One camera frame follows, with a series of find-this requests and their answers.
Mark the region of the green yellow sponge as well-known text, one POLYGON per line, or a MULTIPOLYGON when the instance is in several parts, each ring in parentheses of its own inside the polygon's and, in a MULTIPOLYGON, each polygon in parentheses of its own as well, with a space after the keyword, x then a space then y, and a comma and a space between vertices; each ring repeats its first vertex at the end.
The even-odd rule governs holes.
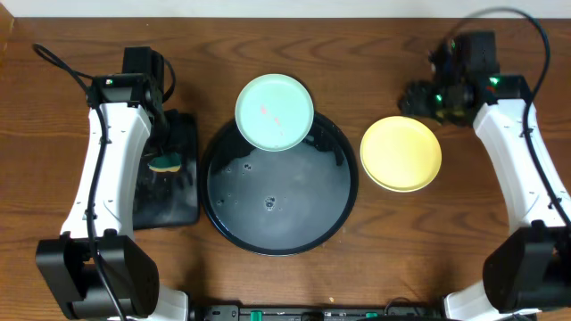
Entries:
POLYGON ((181 168, 182 161, 176 152, 164 153, 161 156, 153 158, 148 163, 148 168, 157 173, 178 172, 181 168))

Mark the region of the yellow plate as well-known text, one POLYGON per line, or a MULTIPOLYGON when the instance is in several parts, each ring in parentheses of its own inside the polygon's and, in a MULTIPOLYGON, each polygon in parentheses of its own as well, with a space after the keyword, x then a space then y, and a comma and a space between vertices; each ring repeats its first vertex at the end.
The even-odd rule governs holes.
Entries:
POLYGON ((418 120, 391 116, 372 124, 360 142, 360 161, 368 177, 397 193, 420 190, 436 178, 442 149, 431 129, 418 120))

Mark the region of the light green plate top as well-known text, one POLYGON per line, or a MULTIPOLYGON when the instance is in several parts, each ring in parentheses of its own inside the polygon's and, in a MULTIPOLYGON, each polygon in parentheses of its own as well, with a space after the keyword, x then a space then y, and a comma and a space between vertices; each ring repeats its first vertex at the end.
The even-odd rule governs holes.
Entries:
POLYGON ((235 120, 242 137, 267 152, 295 147, 309 134, 314 103, 306 87, 284 74, 251 80, 236 100, 235 120))

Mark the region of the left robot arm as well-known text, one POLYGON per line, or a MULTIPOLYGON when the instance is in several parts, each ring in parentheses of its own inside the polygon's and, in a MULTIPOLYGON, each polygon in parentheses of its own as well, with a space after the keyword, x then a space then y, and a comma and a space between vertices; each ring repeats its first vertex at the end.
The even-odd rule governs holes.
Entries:
POLYGON ((141 156, 153 120, 167 127, 161 87, 143 73, 100 76, 87 99, 90 135, 79 189, 59 237, 39 242, 37 267, 70 320, 187 320, 187 294, 161 284, 134 237, 141 156))

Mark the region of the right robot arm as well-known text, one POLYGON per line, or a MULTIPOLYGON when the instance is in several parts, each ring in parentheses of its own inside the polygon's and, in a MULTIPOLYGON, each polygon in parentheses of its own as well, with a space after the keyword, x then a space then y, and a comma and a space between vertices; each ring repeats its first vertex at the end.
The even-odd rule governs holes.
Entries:
POLYGON ((399 108, 406 116, 471 126, 492 161, 508 211, 508 239, 485 260, 481 281, 444 297, 445 316, 503 320, 569 307, 570 194, 542 140, 525 79, 415 81, 399 108))

